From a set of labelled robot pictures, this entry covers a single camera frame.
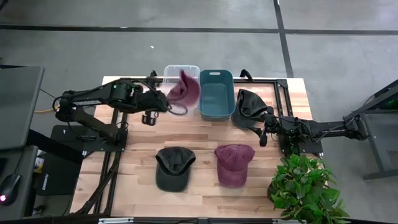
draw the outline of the teal plastic bin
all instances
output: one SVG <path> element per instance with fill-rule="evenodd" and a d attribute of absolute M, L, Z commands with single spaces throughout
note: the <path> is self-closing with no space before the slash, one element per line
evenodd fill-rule
<path fill-rule="evenodd" d="M 226 121 L 235 111 L 234 78 L 227 70 L 200 72 L 199 110 L 205 121 Z"/>

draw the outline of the plastic container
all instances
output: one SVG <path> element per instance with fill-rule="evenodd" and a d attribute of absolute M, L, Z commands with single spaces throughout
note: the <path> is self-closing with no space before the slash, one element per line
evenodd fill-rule
<path fill-rule="evenodd" d="M 180 80 L 180 70 L 184 70 L 185 74 L 196 79 L 199 82 L 200 69 L 195 65 L 168 65 L 164 68 L 162 91 L 167 95 L 169 91 Z"/>
<path fill-rule="evenodd" d="M 199 110 L 205 121 L 226 121 L 235 111 L 234 79 L 227 70 L 200 73 Z"/>

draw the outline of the clear plastic bin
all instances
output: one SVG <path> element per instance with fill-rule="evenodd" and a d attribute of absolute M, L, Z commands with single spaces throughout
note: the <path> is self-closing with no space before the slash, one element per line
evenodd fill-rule
<path fill-rule="evenodd" d="M 199 83 L 200 69 L 195 65 L 168 65 L 164 68 L 162 91 L 167 95 L 169 91 L 180 80 L 180 70 L 184 70 L 185 74 L 196 79 Z"/>

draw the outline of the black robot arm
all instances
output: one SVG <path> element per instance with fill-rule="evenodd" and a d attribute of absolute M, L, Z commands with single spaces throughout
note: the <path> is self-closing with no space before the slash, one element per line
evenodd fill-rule
<path fill-rule="evenodd" d="M 143 92 L 142 84 L 149 88 Z M 147 77 L 145 81 L 132 78 L 121 78 L 105 85 L 86 91 L 65 91 L 53 102 L 55 116 L 63 122 L 78 122 L 99 133 L 109 143 L 118 141 L 119 130 L 115 124 L 105 124 L 87 114 L 83 107 L 93 105 L 108 105 L 122 113 L 138 113 L 145 111 L 142 122 L 155 125 L 155 114 L 169 110 L 166 96 L 155 89 L 156 79 Z M 59 108 L 55 109 L 55 102 L 59 100 Z"/>
<path fill-rule="evenodd" d="M 368 136 L 366 126 L 361 118 L 354 117 L 348 121 L 323 122 L 294 118 L 290 116 L 278 117 L 273 114 L 272 107 L 257 117 L 249 119 L 264 123 L 264 128 L 250 128 L 260 138 L 260 146 L 267 145 L 267 133 L 288 139 L 289 144 L 298 147 L 302 142 L 318 144 L 327 137 L 344 136 L 350 139 L 365 140 Z"/>

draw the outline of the computer mouse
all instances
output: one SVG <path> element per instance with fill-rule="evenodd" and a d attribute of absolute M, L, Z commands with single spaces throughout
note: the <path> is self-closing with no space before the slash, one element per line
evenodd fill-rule
<path fill-rule="evenodd" d="M 0 205 L 11 205 L 18 195 L 19 179 L 18 174 L 8 175 L 0 184 Z"/>

